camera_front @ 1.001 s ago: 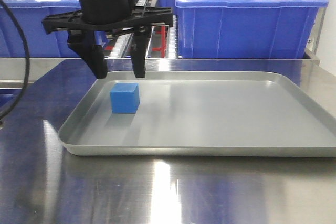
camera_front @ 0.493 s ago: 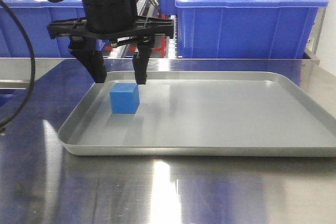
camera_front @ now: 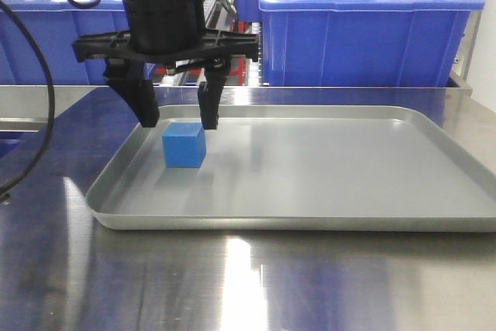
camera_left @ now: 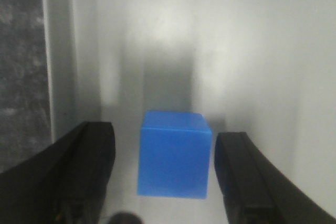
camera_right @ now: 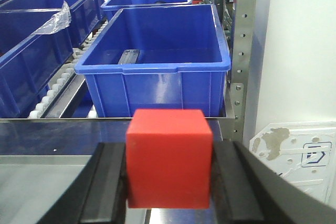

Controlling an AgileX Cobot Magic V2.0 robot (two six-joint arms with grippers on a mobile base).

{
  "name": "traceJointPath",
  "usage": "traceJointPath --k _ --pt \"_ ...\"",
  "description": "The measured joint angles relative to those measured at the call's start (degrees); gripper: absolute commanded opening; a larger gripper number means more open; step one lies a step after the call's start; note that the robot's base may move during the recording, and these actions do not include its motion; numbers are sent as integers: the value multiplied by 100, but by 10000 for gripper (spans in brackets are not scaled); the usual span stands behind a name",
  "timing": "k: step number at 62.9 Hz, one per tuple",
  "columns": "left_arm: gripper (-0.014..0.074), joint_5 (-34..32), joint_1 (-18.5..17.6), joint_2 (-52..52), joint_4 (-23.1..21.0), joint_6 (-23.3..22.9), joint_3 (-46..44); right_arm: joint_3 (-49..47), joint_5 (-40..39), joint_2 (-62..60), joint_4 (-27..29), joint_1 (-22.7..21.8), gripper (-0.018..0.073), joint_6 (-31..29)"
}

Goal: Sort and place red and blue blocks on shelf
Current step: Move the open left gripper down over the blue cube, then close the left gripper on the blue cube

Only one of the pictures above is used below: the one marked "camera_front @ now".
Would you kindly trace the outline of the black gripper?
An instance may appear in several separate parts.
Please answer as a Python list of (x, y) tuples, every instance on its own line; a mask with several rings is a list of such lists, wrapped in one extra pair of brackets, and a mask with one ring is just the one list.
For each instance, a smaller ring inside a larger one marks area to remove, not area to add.
[(153, 128), (160, 118), (154, 86), (146, 79), (145, 64), (164, 66), (169, 75), (204, 68), (205, 82), (198, 86), (201, 124), (214, 130), (219, 122), (219, 104), (231, 59), (258, 61), (260, 36), (206, 29), (188, 47), (156, 51), (140, 50), (128, 30), (81, 36), (72, 44), (77, 61), (103, 60), (106, 84), (131, 108), (143, 128)]

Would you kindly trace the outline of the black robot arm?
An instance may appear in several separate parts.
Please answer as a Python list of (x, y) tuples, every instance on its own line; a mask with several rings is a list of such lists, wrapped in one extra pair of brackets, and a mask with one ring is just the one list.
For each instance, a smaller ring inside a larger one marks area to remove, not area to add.
[[(232, 15), (230, 0), (217, 0)], [(257, 61), (257, 34), (209, 29), (203, 0), (122, 0), (129, 29), (82, 36), (73, 44), (75, 57), (105, 61), (106, 84), (132, 109), (144, 128), (154, 127), (159, 107), (153, 83), (146, 78), (147, 63), (161, 64), (176, 75), (198, 68), (206, 81), (198, 87), (204, 129), (216, 129), (219, 103), (233, 57)]]

